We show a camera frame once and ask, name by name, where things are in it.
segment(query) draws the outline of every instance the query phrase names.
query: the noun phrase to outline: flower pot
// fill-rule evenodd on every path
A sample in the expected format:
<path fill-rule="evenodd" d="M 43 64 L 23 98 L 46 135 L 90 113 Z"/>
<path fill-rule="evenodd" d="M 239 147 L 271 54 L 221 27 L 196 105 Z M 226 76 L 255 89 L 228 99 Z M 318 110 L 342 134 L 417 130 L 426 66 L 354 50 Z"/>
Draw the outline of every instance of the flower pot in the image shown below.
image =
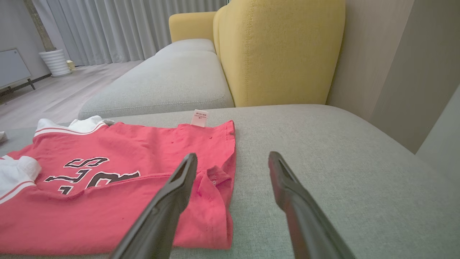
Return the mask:
<path fill-rule="evenodd" d="M 52 77 L 63 77 L 72 73 L 69 66 L 67 66 L 67 61 L 62 49 L 40 52 L 39 55 L 51 71 Z"/>

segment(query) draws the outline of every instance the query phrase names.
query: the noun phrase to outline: white label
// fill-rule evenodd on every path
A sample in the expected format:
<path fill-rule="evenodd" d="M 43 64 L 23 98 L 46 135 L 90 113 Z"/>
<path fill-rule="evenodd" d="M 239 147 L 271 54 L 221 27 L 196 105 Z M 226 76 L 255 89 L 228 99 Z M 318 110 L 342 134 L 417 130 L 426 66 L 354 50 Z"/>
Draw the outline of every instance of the white label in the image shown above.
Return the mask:
<path fill-rule="evenodd" d="M 207 120 L 207 112 L 195 110 L 195 113 L 193 113 L 192 122 L 190 124 L 204 127 L 206 126 L 206 120 Z"/>

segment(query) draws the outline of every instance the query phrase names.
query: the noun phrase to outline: plant stem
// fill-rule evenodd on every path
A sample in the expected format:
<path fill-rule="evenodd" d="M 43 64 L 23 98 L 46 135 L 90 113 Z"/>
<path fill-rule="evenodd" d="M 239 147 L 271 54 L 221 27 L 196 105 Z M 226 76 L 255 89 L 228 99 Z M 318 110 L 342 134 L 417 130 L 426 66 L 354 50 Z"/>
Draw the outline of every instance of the plant stem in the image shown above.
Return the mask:
<path fill-rule="evenodd" d="M 40 16 L 38 16 L 37 9 L 35 9 L 32 0 L 24 0 L 24 4 L 26 5 L 27 10 L 29 11 L 30 17 L 34 21 L 35 27 L 37 28 L 38 34 L 41 38 L 41 42 L 45 47 L 45 51 L 48 52 L 56 50 L 56 48 L 53 46 L 53 43 L 50 40 L 48 33 L 46 32 L 45 27 L 43 26 L 43 23 L 41 22 Z"/>

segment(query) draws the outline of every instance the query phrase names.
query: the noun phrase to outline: yellow cushion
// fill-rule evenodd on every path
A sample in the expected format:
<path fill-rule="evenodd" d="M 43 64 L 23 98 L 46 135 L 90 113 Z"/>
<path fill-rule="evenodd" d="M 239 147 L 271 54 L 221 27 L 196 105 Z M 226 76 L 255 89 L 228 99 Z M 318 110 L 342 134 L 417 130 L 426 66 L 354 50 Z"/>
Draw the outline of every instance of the yellow cushion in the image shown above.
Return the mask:
<path fill-rule="evenodd" d="M 209 39 L 214 41 L 213 20 L 216 12 L 178 13 L 169 17 L 171 41 Z"/>
<path fill-rule="evenodd" d="M 345 0 L 232 0 L 218 19 L 214 44 L 236 106 L 326 102 Z"/>

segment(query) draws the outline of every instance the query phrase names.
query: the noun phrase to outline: gray wall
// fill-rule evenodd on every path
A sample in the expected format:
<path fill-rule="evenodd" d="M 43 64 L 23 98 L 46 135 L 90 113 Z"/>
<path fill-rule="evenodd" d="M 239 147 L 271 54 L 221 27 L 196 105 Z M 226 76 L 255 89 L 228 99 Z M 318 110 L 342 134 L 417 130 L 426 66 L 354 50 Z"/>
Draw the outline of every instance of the gray wall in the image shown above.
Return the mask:
<path fill-rule="evenodd" d="M 0 0 L 0 51 L 17 48 L 32 79 L 49 74 L 38 52 L 45 51 L 22 0 Z"/>
<path fill-rule="evenodd" d="M 416 153 L 459 83 L 460 1 L 416 0 L 369 121 Z"/>
<path fill-rule="evenodd" d="M 453 181 L 460 181 L 460 87 L 454 93 L 417 156 Z"/>
<path fill-rule="evenodd" d="M 369 120 L 414 0 L 346 0 L 342 50 L 328 105 Z"/>

